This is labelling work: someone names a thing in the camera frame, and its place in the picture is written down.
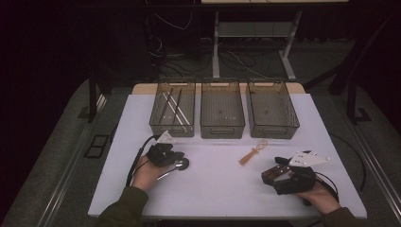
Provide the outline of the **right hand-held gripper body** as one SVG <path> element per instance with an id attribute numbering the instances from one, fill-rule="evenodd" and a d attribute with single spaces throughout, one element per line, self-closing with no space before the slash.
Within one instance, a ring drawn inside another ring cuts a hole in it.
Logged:
<path id="1" fill-rule="evenodd" d="M 297 151 L 290 159 L 288 167 L 292 175 L 288 179 L 277 182 L 280 184 L 280 188 L 275 189 L 278 195 L 310 190 L 316 182 L 316 174 L 312 167 L 331 161 L 329 157 L 318 156 L 316 152 L 310 150 Z"/>

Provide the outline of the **metal floor rail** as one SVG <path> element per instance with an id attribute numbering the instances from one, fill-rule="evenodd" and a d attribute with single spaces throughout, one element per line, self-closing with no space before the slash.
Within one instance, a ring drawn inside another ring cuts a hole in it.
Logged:
<path id="1" fill-rule="evenodd" d="M 90 123 L 84 124 L 84 128 L 82 129 L 78 141 L 74 146 L 72 156 L 51 194 L 50 201 L 45 207 L 37 227 L 51 227 L 66 195 L 68 187 L 77 171 L 78 161 L 83 155 L 86 144 L 93 133 L 94 127 L 96 126 L 96 122 L 98 121 L 97 115 L 102 113 L 106 103 L 107 98 L 104 95 L 100 95 L 99 97 L 95 98 L 95 116 L 92 118 Z"/>
<path id="2" fill-rule="evenodd" d="M 401 226 L 401 137 L 388 126 L 375 127 L 373 121 L 355 124 L 345 118 L 345 122 L 384 201 Z"/>

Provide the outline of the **black metal stand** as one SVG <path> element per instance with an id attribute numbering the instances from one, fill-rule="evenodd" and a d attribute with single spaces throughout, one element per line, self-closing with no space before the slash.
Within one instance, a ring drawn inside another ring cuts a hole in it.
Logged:
<path id="1" fill-rule="evenodd" d="M 347 93 L 346 114 L 353 123 L 366 117 L 356 115 L 361 87 L 394 125 L 401 124 L 401 10 L 366 15 L 359 27 L 362 31 L 345 60 L 304 87 L 332 79 L 328 91 L 334 96 Z"/>
<path id="2" fill-rule="evenodd" d="M 111 80 L 104 72 L 92 68 L 89 71 L 89 123 L 92 123 L 97 114 L 97 101 L 101 95 L 111 92 L 113 86 Z"/>

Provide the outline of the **black floor socket frame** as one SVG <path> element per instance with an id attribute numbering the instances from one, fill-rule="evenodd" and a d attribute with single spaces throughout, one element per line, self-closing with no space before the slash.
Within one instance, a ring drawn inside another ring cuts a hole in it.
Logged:
<path id="1" fill-rule="evenodd" d="M 109 136 L 107 134 L 96 134 L 90 146 L 84 153 L 85 158 L 98 159 L 103 155 Z"/>

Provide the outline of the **white metal desk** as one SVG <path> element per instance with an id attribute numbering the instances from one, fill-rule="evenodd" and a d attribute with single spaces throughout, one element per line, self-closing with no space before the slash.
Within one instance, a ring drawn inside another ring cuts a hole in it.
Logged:
<path id="1" fill-rule="evenodd" d="M 284 38 L 278 50 L 280 61 L 289 80 L 296 76 L 288 55 L 300 25 L 308 10 L 340 7 L 348 0 L 200 0 L 202 7 L 214 12 L 212 69 L 220 77 L 219 45 L 222 38 Z"/>

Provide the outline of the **person's right hand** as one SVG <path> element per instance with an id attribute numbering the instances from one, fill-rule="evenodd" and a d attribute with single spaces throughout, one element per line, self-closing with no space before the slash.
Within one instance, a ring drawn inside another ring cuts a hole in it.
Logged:
<path id="1" fill-rule="evenodd" d="M 296 193 L 296 196 L 309 201 L 321 215 L 327 215 L 340 209 L 340 203 L 331 195 L 329 190 L 320 183 L 315 183 L 315 185 L 306 192 Z"/>

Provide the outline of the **metal spoon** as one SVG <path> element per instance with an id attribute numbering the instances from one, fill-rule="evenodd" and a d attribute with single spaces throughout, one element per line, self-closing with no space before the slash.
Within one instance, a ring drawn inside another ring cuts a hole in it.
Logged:
<path id="1" fill-rule="evenodd" d="M 160 175 L 158 177 L 158 180 L 164 178 L 169 173 L 171 173 L 171 172 L 173 172 L 175 170 L 182 171 L 182 170 L 186 170 L 188 167 L 189 167 L 189 160 L 187 158 L 183 158 L 181 161 L 178 161 L 172 169 L 170 169 L 166 173 Z"/>

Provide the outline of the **person's left hand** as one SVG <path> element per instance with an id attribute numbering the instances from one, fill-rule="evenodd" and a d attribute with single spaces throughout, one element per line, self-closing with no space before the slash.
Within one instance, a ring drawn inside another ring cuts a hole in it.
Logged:
<path id="1" fill-rule="evenodd" d="M 157 179 L 167 171 L 168 166 L 155 166 L 148 160 L 147 156 L 142 156 L 132 177 L 131 186 L 148 191 L 157 182 Z"/>

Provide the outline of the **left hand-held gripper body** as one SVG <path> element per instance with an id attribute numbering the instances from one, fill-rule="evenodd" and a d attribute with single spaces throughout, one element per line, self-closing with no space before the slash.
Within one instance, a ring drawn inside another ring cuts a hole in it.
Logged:
<path id="1" fill-rule="evenodd" d="M 169 131 L 164 131 L 157 139 L 156 144 L 152 145 L 146 156 L 148 160 L 155 166 L 166 166 L 169 160 L 175 160 L 173 157 L 173 144 L 176 140 L 169 134 Z"/>

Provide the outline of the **smoky clear plastic bin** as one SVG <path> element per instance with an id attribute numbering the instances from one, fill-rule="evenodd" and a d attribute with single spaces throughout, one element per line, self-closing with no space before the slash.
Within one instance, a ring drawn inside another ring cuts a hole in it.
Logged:
<path id="1" fill-rule="evenodd" d="M 299 129 L 283 79 L 248 79 L 246 98 L 251 137 L 291 139 Z"/>
<path id="2" fill-rule="evenodd" d="M 181 89 L 179 106 L 183 109 L 184 114 L 191 123 L 190 126 L 181 126 L 176 124 L 168 124 L 163 121 L 159 124 L 159 117 L 161 116 L 165 99 L 159 97 L 162 92 L 169 92 L 173 89 L 172 93 L 176 99 L 178 99 L 178 92 Z M 169 134 L 173 137 L 193 137 L 195 135 L 195 94 L 196 87 L 195 83 L 189 80 L 173 79 L 162 80 L 158 83 L 156 95 L 154 98 L 153 108 L 149 119 L 149 125 L 154 134 L 162 134 L 164 131 L 169 131 Z"/>
<path id="3" fill-rule="evenodd" d="M 239 81 L 210 78 L 201 81 L 200 135 L 203 139 L 240 139 L 245 117 Z"/>

